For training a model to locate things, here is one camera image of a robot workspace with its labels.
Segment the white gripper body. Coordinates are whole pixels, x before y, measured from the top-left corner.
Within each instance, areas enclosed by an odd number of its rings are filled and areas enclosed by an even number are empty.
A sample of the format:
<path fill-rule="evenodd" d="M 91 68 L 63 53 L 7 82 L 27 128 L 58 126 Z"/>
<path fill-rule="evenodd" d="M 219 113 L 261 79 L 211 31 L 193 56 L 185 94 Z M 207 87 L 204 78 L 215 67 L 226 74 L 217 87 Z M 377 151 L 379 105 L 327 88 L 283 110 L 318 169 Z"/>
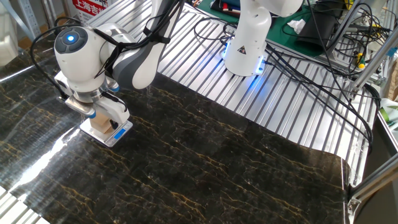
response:
<path fill-rule="evenodd" d="M 97 79 L 102 81 L 101 85 L 94 85 L 95 88 L 91 91 L 79 92 L 69 85 L 67 77 L 62 72 L 55 76 L 56 83 L 68 96 L 65 100 L 68 107 L 90 119 L 103 114 L 118 124 L 124 124 L 129 117 L 129 111 L 124 102 L 113 95 L 119 91 L 119 85 L 105 75 Z"/>

